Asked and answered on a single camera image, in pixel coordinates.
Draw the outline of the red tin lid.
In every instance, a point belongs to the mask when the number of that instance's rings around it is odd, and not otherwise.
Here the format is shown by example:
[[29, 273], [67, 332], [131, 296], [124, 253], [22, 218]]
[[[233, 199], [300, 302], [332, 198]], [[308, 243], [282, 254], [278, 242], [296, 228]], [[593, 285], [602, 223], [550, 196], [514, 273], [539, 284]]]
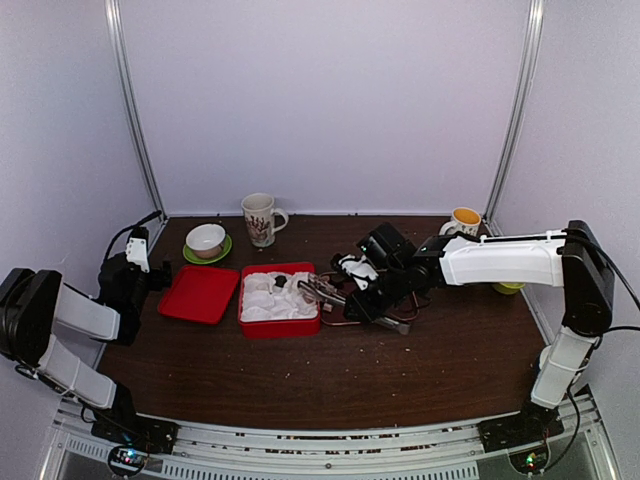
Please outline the red tin lid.
[[158, 304], [160, 315], [205, 325], [217, 325], [239, 283], [235, 270], [184, 266]]

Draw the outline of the metal serving tongs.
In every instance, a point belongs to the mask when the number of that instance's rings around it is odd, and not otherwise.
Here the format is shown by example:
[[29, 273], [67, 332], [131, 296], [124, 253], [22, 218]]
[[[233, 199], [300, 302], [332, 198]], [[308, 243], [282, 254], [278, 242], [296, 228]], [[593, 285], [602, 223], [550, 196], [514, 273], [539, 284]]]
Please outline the metal serving tongs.
[[322, 310], [327, 306], [330, 306], [330, 310], [334, 307], [341, 308], [346, 325], [375, 324], [401, 335], [407, 335], [410, 332], [411, 326], [408, 321], [394, 319], [387, 315], [372, 317], [363, 307], [357, 306], [356, 301], [351, 300], [349, 295], [340, 293], [315, 274], [310, 274], [307, 280], [299, 280], [297, 287], [308, 302], [315, 301]]

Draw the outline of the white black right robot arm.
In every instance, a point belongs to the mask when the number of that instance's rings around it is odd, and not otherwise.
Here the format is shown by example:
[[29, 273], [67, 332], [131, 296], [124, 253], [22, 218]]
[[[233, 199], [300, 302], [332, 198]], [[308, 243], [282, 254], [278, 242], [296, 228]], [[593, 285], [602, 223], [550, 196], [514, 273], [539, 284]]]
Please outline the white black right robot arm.
[[357, 285], [347, 296], [345, 316], [364, 323], [382, 320], [392, 306], [433, 288], [524, 283], [563, 289], [561, 327], [540, 355], [529, 398], [518, 413], [478, 426], [486, 450], [542, 440], [612, 324], [613, 265], [588, 225], [574, 220], [563, 230], [511, 237], [456, 232], [415, 246], [383, 223], [358, 247], [360, 256], [335, 255], [332, 266]]

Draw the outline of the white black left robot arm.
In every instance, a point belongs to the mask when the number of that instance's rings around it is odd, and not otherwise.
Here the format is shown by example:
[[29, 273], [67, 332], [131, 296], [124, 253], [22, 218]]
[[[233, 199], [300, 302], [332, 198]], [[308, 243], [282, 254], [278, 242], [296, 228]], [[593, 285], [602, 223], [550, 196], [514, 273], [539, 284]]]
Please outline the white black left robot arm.
[[177, 425], [139, 414], [128, 387], [89, 366], [56, 333], [66, 328], [97, 342], [132, 345], [148, 295], [172, 284], [171, 265], [151, 268], [117, 254], [103, 262], [98, 281], [100, 292], [92, 298], [56, 270], [13, 269], [1, 284], [1, 354], [18, 373], [91, 411], [93, 436], [169, 453]]

